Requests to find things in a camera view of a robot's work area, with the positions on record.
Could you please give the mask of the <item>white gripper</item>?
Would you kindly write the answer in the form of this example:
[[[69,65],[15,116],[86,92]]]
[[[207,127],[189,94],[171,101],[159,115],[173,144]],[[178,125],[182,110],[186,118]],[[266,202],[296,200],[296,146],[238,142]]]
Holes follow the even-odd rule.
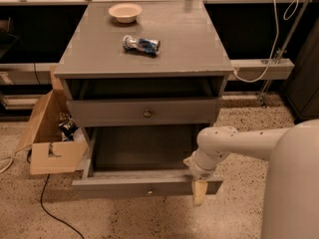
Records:
[[[195,179],[204,179],[192,182],[193,203],[195,206],[203,203],[208,186],[207,180],[214,174],[215,168],[220,162],[222,162],[220,154],[208,155],[199,149],[183,160],[183,163],[188,166]]]

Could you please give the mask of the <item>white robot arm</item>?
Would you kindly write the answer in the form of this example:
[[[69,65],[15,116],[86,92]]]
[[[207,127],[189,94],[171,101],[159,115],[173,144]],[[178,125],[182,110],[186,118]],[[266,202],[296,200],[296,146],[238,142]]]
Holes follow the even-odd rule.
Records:
[[[196,205],[230,153],[263,159],[268,170],[261,239],[319,239],[319,119],[255,131],[211,126],[199,132],[196,142],[197,150],[184,160]]]

